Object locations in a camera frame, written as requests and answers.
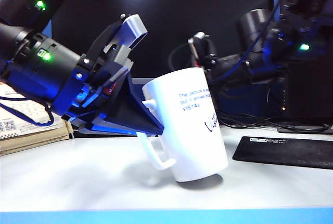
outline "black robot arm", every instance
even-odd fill
[[[284,76],[290,62],[318,59],[331,51],[333,0],[282,1],[278,23],[271,21],[273,14],[267,9],[253,10],[239,20],[241,42],[247,49],[243,53],[218,57],[209,36],[202,32],[188,40],[211,86],[267,83]]]
[[[122,15],[77,55],[40,33],[63,1],[0,0],[0,80],[79,132],[162,134],[130,76],[128,55],[147,34],[139,15]]]

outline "black mouse pad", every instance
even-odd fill
[[[333,169],[333,141],[242,137],[233,159]]]

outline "green led light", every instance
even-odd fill
[[[47,52],[46,54],[43,55],[43,59],[45,61],[50,61],[52,59],[52,56],[49,52]]]
[[[44,61],[52,60],[52,55],[47,50],[42,48],[37,52],[37,56],[42,58]]]
[[[300,46],[300,48],[299,48],[300,50],[302,50],[302,51],[307,51],[307,50],[309,50],[310,49],[310,46],[309,45],[307,45],[307,44],[302,44],[301,46]]]
[[[38,10],[42,10],[44,11],[45,8],[46,8],[46,5],[43,1],[37,1],[36,4],[35,4],[35,7],[38,9]]]

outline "mug handle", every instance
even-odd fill
[[[156,102],[153,99],[149,99],[146,101],[143,101],[143,104],[151,109],[156,109]],[[166,160],[165,162],[161,161],[161,159],[158,157],[155,149],[153,148],[151,142],[148,139],[147,134],[142,133],[142,132],[137,132],[136,133],[138,138],[140,139],[141,143],[143,144],[149,158],[150,161],[152,162],[153,166],[156,169],[159,170],[164,170],[167,168],[170,168],[171,166],[173,166],[176,163],[176,160],[174,158],[170,158],[168,160]]]

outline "black cable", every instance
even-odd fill
[[[27,100],[30,100],[28,98],[7,98],[7,97],[1,97],[0,96],[0,100],[7,100],[7,101],[27,101]],[[39,123],[39,122],[36,122],[35,120],[31,119],[30,117],[28,117],[27,115],[25,115],[24,113],[22,112],[19,112],[18,110],[15,110],[3,103],[0,103],[0,107],[3,108],[5,111],[8,111],[9,113],[13,114],[14,116],[30,123],[30,124],[34,124],[34,125],[37,125],[37,126],[50,126],[54,123],[54,117],[52,115],[52,112],[51,112],[51,109],[49,108],[49,106],[45,103],[45,102],[38,102],[40,103],[42,106],[44,106],[44,109],[46,111],[46,113],[48,114],[48,117],[50,119],[50,121],[48,121],[47,123]]]
[[[295,131],[298,133],[304,133],[304,134],[313,134],[313,133],[322,133],[325,130],[329,129],[329,125],[327,124],[322,124],[322,127],[319,128],[301,128],[301,127],[296,127],[296,126],[291,126],[291,125],[286,125],[282,123],[276,123],[273,122],[273,120],[283,120],[281,117],[258,117],[250,114],[226,114],[221,111],[216,111],[218,119],[221,124],[224,124],[228,127],[231,128],[253,128],[253,127],[267,127],[267,126],[275,126],[275,127],[281,127],[284,129],[288,129],[291,131]],[[248,124],[239,120],[236,120],[236,117],[243,117],[246,119],[254,120],[254,123]],[[231,125],[231,124],[226,124],[224,119],[227,119],[229,121],[232,121],[234,123],[237,123],[238,125]]]
[[[7,98],[0,96],[0,100],[7,100],[7,101],[27,101],[30,100],[29,98]]]
[[[176,69],[175,69],[175,67],[173,66],[173,60],[172,60],[172,58],[173,58],[173,55],[177,52],[177,51],[179,51],[180,49],[182,49],[183,47],[185,47],[185,46],[188,46],[188,43],[184,43],[184,44],[181,44],[181,45],[179,45],[179,46],[177,46],[174,50],[172,50],[172,52],[169,54],[169,56],[168,56],[168,65],[169,65],[169,69],[172,71],[172,72],[174,72],[174,71],[176,71]]]
[[[222,76],[209,81],[209,84],[215,84],[216,82],[220,82],[223,79],[225,79],[226,77],[230,76],[234,71],[237,70],[237,68],[248,58],[250,52],[252,52],[254,46],[258,43],[258,41],[260,40],[260,38],[262,37],[262,35],[265,33],[267,27],[269,26],[270,22],[273,20],[274,15],[276,13],[276,10],[278,9],[280,4],[280,0],[277,1],[277,3],[275,4],[274,8],[273,8],[273,12],[271,13],[269,19],[266,21],[265,25],[263,26],[262,30],[260,31],[260,33],[257,35],[257,37],[255,38],[255,40],[252,42],[252,44],[249,46],[249,48],[246,50],[246,52],[243,54],[243,56],[240,58],[240,60],[234,65],[234,67],[232,67],[229,71],[227,71],[225,74],[223,74]]]

